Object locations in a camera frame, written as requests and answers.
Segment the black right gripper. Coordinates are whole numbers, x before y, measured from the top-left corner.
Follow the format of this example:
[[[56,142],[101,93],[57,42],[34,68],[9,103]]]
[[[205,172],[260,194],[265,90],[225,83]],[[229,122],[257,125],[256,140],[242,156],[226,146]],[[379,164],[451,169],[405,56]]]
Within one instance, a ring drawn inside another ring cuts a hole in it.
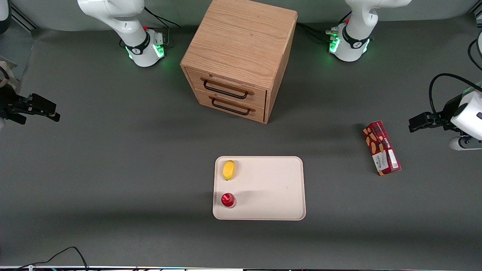
[[[28,97],[18,95],[12,87],[0,89],[0,117],[11,120],[20,125],[26,123],[26,117],[21,113],[28,112],[33,115],[42,115],[54,122],[59,122],[60,114],[56,112],[56,104],[38,95]]]

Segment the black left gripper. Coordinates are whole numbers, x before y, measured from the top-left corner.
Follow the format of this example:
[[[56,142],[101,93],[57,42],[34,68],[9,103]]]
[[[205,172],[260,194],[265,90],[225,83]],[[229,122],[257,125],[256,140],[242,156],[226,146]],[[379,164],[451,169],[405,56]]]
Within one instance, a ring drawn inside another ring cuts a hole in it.
[[[428,128],[438,128],[442,127],[445,131],[462,131],[460,128],[456,127],[451,122],[451,118],[456,115],[456,110],[458,109],[460,102],[462,100],[462,94],[450,99],[445,105],[444,108],[437,112],[435,110],[434,101],[432,95],[429,94],[429,104],[432,109],[432,113],[429,114],[429,119],[431,123],[429,124]],[[418,130],[425,129],[428,123],[428,113],[420,113],[413,118],[409,119],[409,132],[414,133]]]

